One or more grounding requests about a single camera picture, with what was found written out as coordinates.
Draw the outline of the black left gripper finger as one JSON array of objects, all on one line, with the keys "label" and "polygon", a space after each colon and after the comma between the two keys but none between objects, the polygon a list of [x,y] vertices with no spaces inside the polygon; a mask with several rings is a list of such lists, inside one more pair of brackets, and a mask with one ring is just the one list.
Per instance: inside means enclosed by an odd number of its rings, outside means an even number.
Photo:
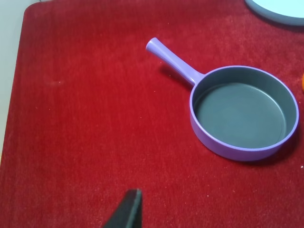
[{"label": "black left gripper finger", "polygon": [[140,189],[128,190],[104,228],[142,228],[142,201]]}]

